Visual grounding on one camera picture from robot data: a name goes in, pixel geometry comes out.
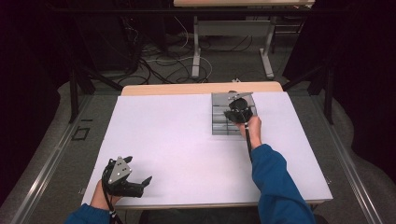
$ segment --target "cable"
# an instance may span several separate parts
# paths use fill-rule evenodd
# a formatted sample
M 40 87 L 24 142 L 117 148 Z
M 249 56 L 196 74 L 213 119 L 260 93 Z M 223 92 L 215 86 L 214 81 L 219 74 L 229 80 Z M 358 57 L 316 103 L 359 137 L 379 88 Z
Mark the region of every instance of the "cable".
M 248 45 L 244 48 L 244 49 L 238 49 L 236 50 L 236 48 L 238 48 L 246 39 L 248 38 L 248 35 L 245 36 L 245 38 L 239 42 L 239 44 L 237 44 L 235 47 L 231 48 L 231 49 L 209 49 L 210 48 L 210 43 L 209 43 L 209 47 L 207 49 L 202 48 L 200 45 L 200 48 L 202 51 L 207 51 L 207 52 L 230 52 L 230 51 L 244 51 L 246 49 L 248 49 L 251 44 L 253 43 L 253 36 L 250 36 L 250 42 L 248 43 Z
M 152 63 L 152 62 L 176 62 L 176 61 L 184 61 L 184 60 L 188 60 L 188 59 L 193 59 L 194 57 L 187 57 L 187 58 L 182 58 L 182 59 L 174 59 L 174 60 L 149 60 L 149 61 L 146 61 L 147 63 Z M 208 80 L 209 79 L 209 77 L 212 75 L 212 71 L 213 71 L 213 67 L 212 67 L 212 64 L 206 59 L 206 58 L 203 58 L 203 57 L 199 57 L 200 59 L 203 59 L 203 60 L 205 60 L 206 62 L 207 62 L 207 64 L 209 65 L 209 67 L 210 67 L 210 70 L 209 70 L 209 73 L 207 74 L 207 76 L 205 76 L 205 78 L 204 78 L 204 80 L 202 80 L 202 82 L 201 83 L 204 83 L 206 80 Z
M 248 152 L 248 156 L 250 158 L 250 161 L 252 161 L 251 159 L 251 142 L 250 142 L 250 134 L 248 131 L 248 122 L 244 116 L 244 114 L 242 113 L 241 109 L 238 108 L 238 106 L 235 106 L 236 109 L 238 110 L 239 114 L 242 116 L 242 119 L 244 120 L 244 125 L 245 125 L 245 134 L 247 137 L 247 152 Z
M 188 73 L 188 76 L 187 77 L 179 77 L 178 79 L 176 79 L 176 82 L 177 83 L 186 83 L 187 81 L 189 81 L 189 80 L 191 80 L 192 82 L 195 82 L 195 83 L 200 83 L 201 81 L 202 82 L 204 82 L 206 79 L 207 79 L 207 72 L 206 72 L 206 69 L 204 69 L 202 66 L 200 66 L 201 67 L 201 69 L 203 69 L 204 70 L 204 72 L 205 72 L 205 77 L 204 78 L 202 78 L 202 79 L 196 79 L 196 78 L 192 78 L 192 77 L 190 77 L 190 73 Z M 177 69 L 175 72 L 173 72 L 173 73 L 171 73 L 168 77 L 166 77 L 166 78 L 169 78 L 170 76 L 172 76 L 172 75 L 174 75 L 178 70 L 180 70 L 181 68 L 179 68 L 179 69 Z
M 110 214 L 110 224 L 113 224 L 113 223 L 119 223 L 119 224 L 122 224 L 122 221 L 120 220 L 120 217 L 119 217 L 119 215 L 117 214 L 117 212 L 116 212 L 116 210 L 114 209 L 114 207 L 113 207 L 113 204 L 111 203 L 111 201 L 112 201 L 112 198 L 113 198 L 113 196 L 111 196 L 110 197 L 110 200 L 108 199 L 108 195 L 107 195 L 107 192 L 106 192 L 106 186 L 105 186 L 105 175 L 106 175 L 106 172 L 107 172 L 107 167 L 105 168 L 105 170 L 102 172 L 102 190 L 103 190 L 103 193 L 104 193 L 104 195 L 105 195 L 105 199 L 106 199 L 106 203 L 107 203 L 107 206 L 108 206 L 108 210 L 109 210 L 109 214 Z
M 147 78 L 141 77 L 141 76 L 128 76 L 128 77 L 125 77 L 125 78 L 120 79 L 117 83 L 120 85 L 121 82 L 124 81 L 125 79 L 133 78 L 133 77 L 138 77 L 138 78 L 144 79 L 144 81 L 143 81 L 142 83 L 139 83 L 139 84 L 136 84 L 136 85 L 144 85 L 144 84 L 148 85 L 148 84 L 149 84 L 149 77 L 150 77 L 150 76 L 151 76 L 151 73 L 148 73 L 148 77 L 147 77 Z
M 183 68 L 187 70 L 187 67 L 183 64 L 183 67 L 178 68 L 177 70 L 175 70 L 174 72 L 172 72 L 171 74 L 169 74 L 166 78 L 169 78 L 169 77 L 173 76 L 177 71 L 179 71 L 179 70 L 181 70 L 181 69 L 183 69 Z M 180 83 L 180 82 L 178 81 L 180 78 L 186 78 L 186 79 L 188 79 L 189 77 L 190 77 L 190 72 L 187 71 L 187 77 L 179 77 L 179 78 L 177 79 L 177 83 Z
M 181 21 L 177 17 L 175 17 L 175 19 L 178 21 L 178 23 L 184 29 L 184 34 L 186 34 L 186 43 L 183 46 L 180 47 L 182 49 L 189 43 L 189 32 L 187 32 L 186 27 L 184 27 L 184 25 L 181 23 Z
M 162 77 L 158 72 L 154 71 L 144 59 L 140 59 L 140 62 L 142 63 L 143 66 L 145 66 L 151 72 L 152 75 L 154 75 L 156 78 L 158 78 L 160 81 L 162 81 L 163 84 L 175 84 L 175 83 L 167 80 L 166 78 Z
M 145 47 L 143 48 L 142 53 L 145 53 L 144 57 L 150 57 L 150 56 L 153 56 L 153 55 L 161 54 L 161 51 L 158 50 L 158 48 L 155 45 L 147 43 L 145 45 Z
M 171 58 L 172 60 L 161 60 L 159 59 L 160 57 L 162 57 L 163 55 L 158 56 L 155 60 L 150 60 L 150 61 L 146 61 L 148 63 L 152 63 L 155 62 L 156 64 L 158 64 L 159 66 L 172 66 L 175 65 L 177 63 L 181 63 L 180 61 L 183 61 L 184 59 L 178 59 L 179 55 L 175 52 L 169 52 L 167 55 L 165 55 L 166 57 Z

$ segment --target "human hand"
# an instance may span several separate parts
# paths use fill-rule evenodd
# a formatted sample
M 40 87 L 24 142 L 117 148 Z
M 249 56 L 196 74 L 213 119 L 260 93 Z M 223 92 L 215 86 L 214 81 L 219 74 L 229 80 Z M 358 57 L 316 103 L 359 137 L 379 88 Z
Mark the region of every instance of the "human hand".
M 246 139 L 246 131 L 244 123 L 235 123 L 236 127 L 239 128 L 242 136 Z M 258 116 L 252 116 L 247 123 L 249 136 L 250 136 L 250 144 L 252 149 L 259 147 L 262 145 L 262 120 Z
M 121 199 L 120 196 L 111 196 L 109 194 L 107 194 L 107 198 L 111 201 L 113 207 Z M 93 193 L 90 206 L 99 209 L 110 210 L 108 208 L 105 194 L 103 193 L 102 180 L 99 180 L 98 183 L 96 184 L 95 192 Z

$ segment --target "white table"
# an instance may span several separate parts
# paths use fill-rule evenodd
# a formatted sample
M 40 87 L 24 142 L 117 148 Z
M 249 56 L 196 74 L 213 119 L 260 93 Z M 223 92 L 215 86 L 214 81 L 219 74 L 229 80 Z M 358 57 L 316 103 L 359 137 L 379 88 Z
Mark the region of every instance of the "white table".
M 315 0 L 175 0 L 176 7 L 275 7 L 313 5 Z M 274 35 L 276 17 L 269 21 L 198 21 L 194 17 L 194 57 L 191 77 L 199 76 L 201 49 L 200 35 L 251 35 L 265 36 L 260 49 L 262 64 L 268 79 L 274 79 L 268 51 Z
M 109 159 L 133 156 L 128 163 L 133 169 L 128 181 L 140 183 L 151 175 L 152 180 L 142 198 L 122 198 L 118 208 L 257 204 L 260 192 L 251 179 L 246 141 L 242 136 L 211 134 L 210 92 L 225 91 L 254 91 L 263 142 L 288 161 L 288 171 L 308 203 L 331 200 L 290 98 L 279 89 L 276 82 L 125 88 L 82 202 L 91 201 Z

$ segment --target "black curtain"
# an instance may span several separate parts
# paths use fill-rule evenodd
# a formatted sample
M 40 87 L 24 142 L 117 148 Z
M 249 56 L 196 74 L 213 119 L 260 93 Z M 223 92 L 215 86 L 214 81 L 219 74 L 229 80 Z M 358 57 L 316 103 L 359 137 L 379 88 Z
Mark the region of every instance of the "black curtain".
M 315 8 L 348 6 L 352 1 L 317 0 Z M 352 149 L 396 181 L 396 5 L 393 1 L 364 1 L 359 23 L 335 58 L 334 98 L 354 126 Z M 326 58 L 346 17 L 309 18 L 290 55 L 284 77 L 294 80 Z M 318 73 L 307 80 L 323 82 Z
M 0 204 L 35 154 L 68 81 L 64 52 L 51 29 L 44 1 L 0 4 Z

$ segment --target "white tabletop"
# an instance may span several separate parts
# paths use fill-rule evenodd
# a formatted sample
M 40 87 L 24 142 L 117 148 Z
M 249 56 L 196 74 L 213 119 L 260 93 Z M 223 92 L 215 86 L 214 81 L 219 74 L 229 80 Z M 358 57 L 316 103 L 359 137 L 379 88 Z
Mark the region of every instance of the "white tabletop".
M 286 92 L 254 92 L 262 140 L 279 151 L 308 203 L 332 194 Z M 251 163 L 242 136 L 211 134 L 211 95 L 120 96 L 101 146 L 83 203 L 109 159 L 133 156 L 129 182 L 152 175 L 142 198 L 118 207 L 169 208 L 256 204 Z
M 175 0 L 175 7 L 259 7 L 313 5 L 315 0 Z

